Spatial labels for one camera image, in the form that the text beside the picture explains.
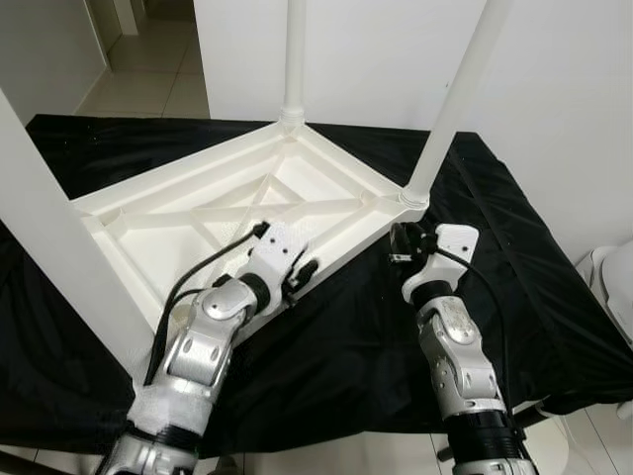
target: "black tablecloth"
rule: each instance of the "black tablecloth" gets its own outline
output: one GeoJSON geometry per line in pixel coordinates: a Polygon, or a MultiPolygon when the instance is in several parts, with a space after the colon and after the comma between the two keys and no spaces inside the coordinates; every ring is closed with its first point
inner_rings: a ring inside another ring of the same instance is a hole
{"type": "MultiPolygon", "coordinates": [[[[69,198],[261,123],[37,116],[28,126],[69,198]]],[[[400,185],[426,132],[313,125],[400,185]]],[[[508,315],[513,402],[551,412],[633,398],[633,353],[505,166],[459,134],[425,226],[476,227],[474,264],[508,315]]],[[[387,264],[387,237],[355,257],[235,353],[202,455],[279,450],[362,430],[442,431],[412,308],[387,264]]],[[[499,371],[498,320],[477,279],[459,293],[499,371]]],[[[105,450],[125,423],[130,379],[0,229],[0,442],[105,450]]]]}

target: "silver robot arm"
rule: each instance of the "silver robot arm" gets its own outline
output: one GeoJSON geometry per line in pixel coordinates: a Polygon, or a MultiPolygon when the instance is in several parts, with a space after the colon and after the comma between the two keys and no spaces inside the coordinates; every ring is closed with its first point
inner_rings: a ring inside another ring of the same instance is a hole
{"type": "Polygon", "coordinates": [[[198,294],[189,320],[163,359],[152,384],[136,392],[129,427],[97,474],[188,475],[196,448],[226,378],[238,332],[253,319],[272,316],[284,297],[317,270],[311,261],[296,275],[307,243],[273,224],[249,252],[235,277],[198,294]]]}
{"type": "Polygon", "coordinates": [[[479,329],[453,294],[467,269],[437,252],[470,262],[478,236],[468,226],[440,225],[425,234],[415,224],[394,225],[391,260],[403,269],[403,297],[417,310],[419,344],[455,457],[454,475],[532,475],[537,471],[510,424],[479,329]]]}

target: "white pole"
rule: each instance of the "white pole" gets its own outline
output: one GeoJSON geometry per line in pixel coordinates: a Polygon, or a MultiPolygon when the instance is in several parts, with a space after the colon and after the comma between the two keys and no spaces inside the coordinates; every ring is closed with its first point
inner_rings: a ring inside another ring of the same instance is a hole
{"type": "Polygon", "coordinates": [[[304,122],[304,55],[306,0],[288,0],[286,33],[286,90],[281,122],[291,128],[304,122]]]}
{"type": "Polygon", "coordinates": [[[412,208],[428,207],[431,185],[453,142],[460,120],[477,92],[512,1],[486,2],[433,130],[417,161],[413,175],[401,194],[401,201],[412,208]]]}
{"type": "Polygon", "coordinates": [[[153,332],[0,90],[0,219],[135,380],[153,332]]]}

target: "white wall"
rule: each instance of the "white wall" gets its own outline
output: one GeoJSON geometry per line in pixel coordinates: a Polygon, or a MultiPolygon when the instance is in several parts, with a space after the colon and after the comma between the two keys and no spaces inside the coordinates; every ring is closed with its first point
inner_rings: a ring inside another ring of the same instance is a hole
{"type": "Polygon", "coordinates": [[[0,87],[23,124],[72,114],[105,67],[84,0],[0,2],[0,87]]]}
{"type": "MultiPolygon", "coordinates": [[[[285,0],[196,0],[211,115],[274,120],[285,0]]],[[[313,122],[429,129],[484,0],[312,0],[313,122]]],[[[516,0],[462,130],[504,161],[572,260],[631,236],[630,0],[516,0]]]]}

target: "black cable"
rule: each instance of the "black cable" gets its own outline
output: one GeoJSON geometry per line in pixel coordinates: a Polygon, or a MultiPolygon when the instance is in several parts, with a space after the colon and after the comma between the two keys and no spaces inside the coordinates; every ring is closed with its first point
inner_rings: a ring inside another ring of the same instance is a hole
{"type": "MultiPolygon", "coordinates": [[[[497,293],[495,292],[495,288],[493,287],[493,284],[491,284],[490,281],[486,278],[486,276],[482,272],[480,272],[480,270],[477,267],[475,267],[473,264],[471,264],[467,260],[464,260],[458,255],[455,255],[449,252],[448,250],[442,249],[440,247],[437,247],[435,249],[435,252],[457,262],[458,264],[466,267],[469,271],[473,272],[473,274],[475,274],[479,278],[479,280],[484,284],[484,286],[486,287],[486,290],[488,290],[488,293],[493,299],[495,307],[497,308],[498,319],[499,319],[499,331],[501,333],[501,370],[503,372],[502,378],[501,378],[502,379],[501,386],[503,388],[500,388],[500,390],[501,390],[501,395],[503,396],[503,399],[505,401],[505,406],[507,407],[507,418],[509,419],[512,429],[517,430],[516,422],[514,420],[514,411],[513,411],[513,405],[512,405],[511,395],[510,395],[509,353],[507,352],[507,335],[505,333],[505,316],[503,314],[503,310],[501,309],[501,303],[500,303],[500,300],[498,299],[497,293]]],[[[536,473],[538,474],[538,469],[536,468],[536,465],[534,465],[534,462],[532,461],[529,453],[527,452],[527,449],[525,448],[525,444],[523,443],[522,439],[519,440],[518,445],[519,445],[519,449],[521,453],[523,454],[523,457],[532,462],[532,465],[534,466],[534,469],[536,470],[536,473]]]]}
{"type": "Polygon", "coordinates": [[[147,372],[145,373],[145,379],[143,381],[144,386],[148,386],[151,384],[151,381],[158,370],[158,366],[160,365],[160,361],[165,355],[165,348],[167,346],[167,330],[169,328],[169,314],[173,310],[174,306],[178,302],[176,300],[178,297],[181,299],[184,298],[183,294],[178,295],[178,291],[180,291],[181,287],[194,275],[196,272],[206,267],[207,265],[213,263],[215,260],[219,259],[226,253],[232,251],[239,245],[245,243],[247,240],[252,238],[255,235],[261,236],[265,233],[265,230],[268,229],[267,223],[262,223],[260,225],[255,225],[253,229],[245,236],[231,242],[226,247],[223,247],[215,254],[207,257],[206,259],[198,262],[191,269],[185,272],[174,284],[174,286],[169,291],[169,295],[167,296],[167,300],[165,300],[165,307],[160,316],[160,320],[158,321],[158,327],[156,328],[156,335],[154,337],[154,342],[151,346],[151,356],[149,358],[149,365],[147,366],[147,372]]]}

